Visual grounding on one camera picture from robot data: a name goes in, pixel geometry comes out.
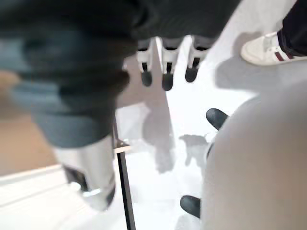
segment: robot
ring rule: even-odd
[[[174,71],[180,50],[180,44],[183,38],[165,38],[162,37],[162,88],[169,91],[173,88]],[[189,51],[188,66],[185,74],[186,81],[192,83],[195,81],[200,64],[205,60],[210,44],[206,39],[197,35],[192,36],[192,45]],[[141,40],[138,44],[137,60],[141,72],[142,83],[149,87],[153,82],[151,74],[153,62],[153,39]]]

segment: dark trouser leg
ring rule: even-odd
[[[285,53],[307,56],[307,1],[297,0],[283,20],[278,32],[280,46]]]

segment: white sneaker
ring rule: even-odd
[[[246,42],[241,49],[241,57],[254,65],[272,66],[307,60],[307,57],[292,56],[282,51],[277,32]]]

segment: dark fabric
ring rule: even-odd
[[[199,35],[211,46],[239,2],[0,0],[0,69],[21,76],[14,98],[53,145],[94,143],[111,132],[138,40]]]
[[[283,20],[278,32],[283,52],[294,56],[307,56],[307,0],[297,0]]]

